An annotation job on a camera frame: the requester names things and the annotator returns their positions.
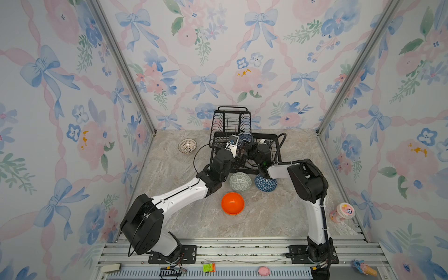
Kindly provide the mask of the blue floral bowl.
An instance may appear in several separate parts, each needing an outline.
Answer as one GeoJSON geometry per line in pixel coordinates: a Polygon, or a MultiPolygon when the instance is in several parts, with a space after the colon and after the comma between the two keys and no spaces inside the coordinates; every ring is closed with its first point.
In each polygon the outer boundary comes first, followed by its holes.
{"type": "Polygon", "coordinates": [[[251,133],[248,132],[242,132],[238,135],[239,140],[238,140],[238,146],[244,146],[244,145],[249,145],[253,142],[253,136],[251,133]]]}

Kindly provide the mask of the black wire dish rack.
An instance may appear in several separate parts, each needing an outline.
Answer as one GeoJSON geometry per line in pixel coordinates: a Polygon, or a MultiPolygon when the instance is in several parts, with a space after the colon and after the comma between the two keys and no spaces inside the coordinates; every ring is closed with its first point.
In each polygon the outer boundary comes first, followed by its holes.
{"type": "Polygon", "coordinates": [[[252,115],[248,108],[240,106],[219,106],[213,113],[210,148],[212,162],[218,151],[226,146],[230,137],[239,137],[236,148],[236,159],[232,172],[243,172],[248,175],[259,174],[259,166],[253,159],[256,157],[257,144],[269,146],[272,163],[280,163],[282,142],[276,134],[252,132],[252,115]]]}

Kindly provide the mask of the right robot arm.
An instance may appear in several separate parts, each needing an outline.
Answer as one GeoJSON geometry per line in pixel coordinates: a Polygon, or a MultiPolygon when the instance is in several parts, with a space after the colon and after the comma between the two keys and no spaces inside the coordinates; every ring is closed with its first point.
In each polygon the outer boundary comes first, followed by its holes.
{"type": "Polygon", "coordinates": [[[333,253],[324,207],[329,184],[320,169],[310,159],[275,163],[267,143],[252,143],[247,156],[258,165],[259,174],[265,179],[288,179],[292,183],[305,202],[308,256],[314,263],[326,262],[329,266],[333,253]]]}

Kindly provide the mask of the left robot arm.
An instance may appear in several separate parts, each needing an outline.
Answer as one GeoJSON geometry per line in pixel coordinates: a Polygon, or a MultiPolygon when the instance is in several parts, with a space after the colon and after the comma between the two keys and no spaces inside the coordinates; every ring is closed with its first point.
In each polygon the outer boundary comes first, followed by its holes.
{"type": "Polygon", "coordinates": [[[237,146],[227,144],[218,150],[211,164],[186,184],[162,195],[138,196],[120,224],[120,231],[130,244],[128,255],[153,252],[177,257],[182,244],[174,234],[162,231],[164,223],[177,211],[218,191],[229,177],[236,154],[237,146]]]}

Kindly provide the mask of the green patterned bowl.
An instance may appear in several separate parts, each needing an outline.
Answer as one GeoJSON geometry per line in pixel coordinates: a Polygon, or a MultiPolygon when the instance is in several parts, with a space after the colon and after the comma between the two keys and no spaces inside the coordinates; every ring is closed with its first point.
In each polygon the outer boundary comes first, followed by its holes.
{"type": "Polygon", "coordinates": [[[231,189],[239,193],[249,190],[253,184],[249,175],[243,172],[237,172],[231,175],[229,182],[231,189]]]}

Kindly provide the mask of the dark blue patterned bowl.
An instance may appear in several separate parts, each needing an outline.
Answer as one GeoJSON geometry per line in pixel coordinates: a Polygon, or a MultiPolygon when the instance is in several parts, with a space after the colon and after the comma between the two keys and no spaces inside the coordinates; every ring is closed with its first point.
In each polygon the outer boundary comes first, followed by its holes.
{"type": "Polygon", "coordinates": [[[262,192],[270,193],[277,188],[277,181],[275,179],[267,179],[261,175],[257,175],[254,179],[255,186],[262,192]]]}

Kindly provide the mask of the orange plastic bowl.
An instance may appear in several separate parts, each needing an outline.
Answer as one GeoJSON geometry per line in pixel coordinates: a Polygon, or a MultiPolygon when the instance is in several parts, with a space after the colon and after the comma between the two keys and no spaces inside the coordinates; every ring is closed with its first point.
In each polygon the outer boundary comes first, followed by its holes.
{"type": "Polygon", "coordinates": [[[245,208],[245,201],[240,194],[229,192],[223,196],[221,207],[228,215],[239,215],[245,208]]]}

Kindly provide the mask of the white lattice bowl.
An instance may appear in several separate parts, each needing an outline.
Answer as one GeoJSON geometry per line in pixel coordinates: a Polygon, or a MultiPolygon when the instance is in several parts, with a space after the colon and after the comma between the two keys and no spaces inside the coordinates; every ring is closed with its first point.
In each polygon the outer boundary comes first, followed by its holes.
{"type": "Polygon", "coordinates": [[[190,154],[197,148],[197,143],[193,139],[183,139],[178,144],[178,150],[183,154],[190,154]]]}

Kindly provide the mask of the pink lidded cup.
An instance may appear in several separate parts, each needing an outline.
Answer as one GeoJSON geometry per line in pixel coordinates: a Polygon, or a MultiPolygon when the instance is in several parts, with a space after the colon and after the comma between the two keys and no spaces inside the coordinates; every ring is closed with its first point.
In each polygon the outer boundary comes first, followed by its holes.
{"type": "Polygon", "coordinates": [[[340,224],[354,217],[355,217],[355,209],[349,203],[339,204],[336,207],[336,209],[330,213],[330,219],[337,224],[340,224]]]}

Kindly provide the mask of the green orange small toy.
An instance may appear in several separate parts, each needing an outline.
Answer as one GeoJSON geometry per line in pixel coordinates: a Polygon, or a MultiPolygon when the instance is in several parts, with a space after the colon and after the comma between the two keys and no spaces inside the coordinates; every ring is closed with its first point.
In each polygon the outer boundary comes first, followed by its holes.
{"type": "Polygon", "coordinates": [[[214,263],[204,264],[203,272],[204,273],[214,273],[216,271],[216,265],[214,263]]]}

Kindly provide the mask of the pink round toy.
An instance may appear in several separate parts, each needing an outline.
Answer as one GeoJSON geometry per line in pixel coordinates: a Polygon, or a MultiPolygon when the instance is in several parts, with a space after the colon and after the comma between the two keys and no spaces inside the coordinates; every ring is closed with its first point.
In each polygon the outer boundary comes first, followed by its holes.
{"type": "Polygon", "coordinates": [[[268,267],[263,266],[258,269],[258,273],[262,277],[268,277],[271,275],[271,270],[268,267]]]}

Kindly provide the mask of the ice cream cone toy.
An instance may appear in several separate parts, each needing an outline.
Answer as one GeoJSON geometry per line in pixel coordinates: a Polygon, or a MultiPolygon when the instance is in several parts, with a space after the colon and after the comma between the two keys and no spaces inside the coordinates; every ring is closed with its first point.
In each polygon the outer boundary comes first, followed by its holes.
{"type": "Polygon", "coordinates": [[[354,260],[352,262],[352,266],[355,267],[361,274],[371,275],[373,277],[378,276],[378,272],[369,265],[367,265],[364,262],[364,260],[354,260]]]}

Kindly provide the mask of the beige small block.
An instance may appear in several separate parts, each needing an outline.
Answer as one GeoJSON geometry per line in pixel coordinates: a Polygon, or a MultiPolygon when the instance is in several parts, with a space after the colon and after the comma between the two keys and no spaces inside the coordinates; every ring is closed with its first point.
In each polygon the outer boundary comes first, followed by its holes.
{"type": "Polygon", "coordinates": [[[105,274],[113,273],[113,272],[120,271],[120,270],[121,270],[121,264],[120,264],[120,263],[118,263],[118,264],[106,265],[106,266],[103,266],[103,267],[101,268],[101,272],[102,272],[102,273],[105,273],[105,274]]]}

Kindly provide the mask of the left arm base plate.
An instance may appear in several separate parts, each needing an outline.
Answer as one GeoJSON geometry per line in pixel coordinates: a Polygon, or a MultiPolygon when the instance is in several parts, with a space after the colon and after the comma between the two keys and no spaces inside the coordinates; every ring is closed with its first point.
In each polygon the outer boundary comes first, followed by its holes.
{"type": "Polygon", "coordinates": [[[149,264],[177,265],[195,264],[197,259],[196,245],[180,245],[169,256],[154,251],[149,252],[149,264]]]}

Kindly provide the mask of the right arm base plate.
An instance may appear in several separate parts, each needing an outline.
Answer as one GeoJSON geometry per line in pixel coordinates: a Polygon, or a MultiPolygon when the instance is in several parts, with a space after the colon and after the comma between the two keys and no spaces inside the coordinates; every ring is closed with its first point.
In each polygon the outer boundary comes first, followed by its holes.
{"type": "Polygon", "coordinates": [[[339,264],[338,254],[333,245],[319,246],[318,248],[307,245],[290,245],[288,252],[285,254],[287,259],[290,259],[293,264],[309,264],[313,266],[326,263],[331,260],[331,264],[339,264]]]}

